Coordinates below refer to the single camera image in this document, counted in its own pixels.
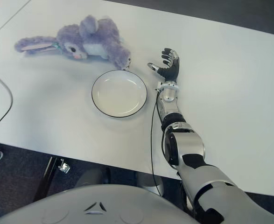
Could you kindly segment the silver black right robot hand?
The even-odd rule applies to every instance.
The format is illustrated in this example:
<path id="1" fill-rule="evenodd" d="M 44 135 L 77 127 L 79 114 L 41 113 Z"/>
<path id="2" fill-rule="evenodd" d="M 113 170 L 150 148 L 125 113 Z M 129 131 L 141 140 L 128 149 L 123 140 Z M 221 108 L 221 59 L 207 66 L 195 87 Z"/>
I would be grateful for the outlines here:
<path id="1" fill-rule="evenodd" d="M 173 49 L 165 48 L 162 51 L 162 59 L 166 67 L 162 68 L 153 63 L 148 63 L 148 67 L 163 77 L 165 82 L 176 82 L 180 67 L 180 58 L 178 54 Z"/>

